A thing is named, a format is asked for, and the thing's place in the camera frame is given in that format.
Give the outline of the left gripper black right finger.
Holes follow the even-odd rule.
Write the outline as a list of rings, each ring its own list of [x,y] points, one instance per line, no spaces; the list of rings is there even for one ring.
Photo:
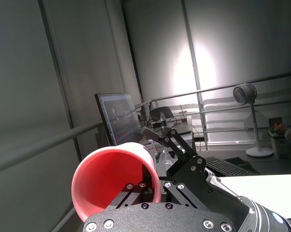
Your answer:
[[[201,208],[198,200],[190,190],[183,184],[174,184],[171,181],[163,181],[163,200],[166,203],[180,204],[190,208]]]

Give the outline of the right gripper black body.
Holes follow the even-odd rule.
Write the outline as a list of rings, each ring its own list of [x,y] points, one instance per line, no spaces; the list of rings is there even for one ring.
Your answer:
[[[249,212],[249,208],[235,193],[220,186],[216,176],[206,171],[206,160],[200,156],[176,161],[166,175],[175,180],[176,184],[184,184],[213,213],[222,214],[229,219],[245,219]]]

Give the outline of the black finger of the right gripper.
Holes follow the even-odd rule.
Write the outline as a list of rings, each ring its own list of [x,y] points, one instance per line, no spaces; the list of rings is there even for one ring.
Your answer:
[[[162,135],[159,135],[157,132],[143,127],[141,129],[141,134],[147,139],[151,139],[164,147],[171,148],[180,160],[188,160],[196,156],[196,152],[185,142],[175,129],[167,128]]]

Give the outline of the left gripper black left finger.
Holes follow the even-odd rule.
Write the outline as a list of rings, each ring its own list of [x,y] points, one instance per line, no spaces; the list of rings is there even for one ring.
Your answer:
[[[136,185],[127,183],[107,206],[106,211],[125,208],[140,203],[146,190],[147,184],[143,181]]]

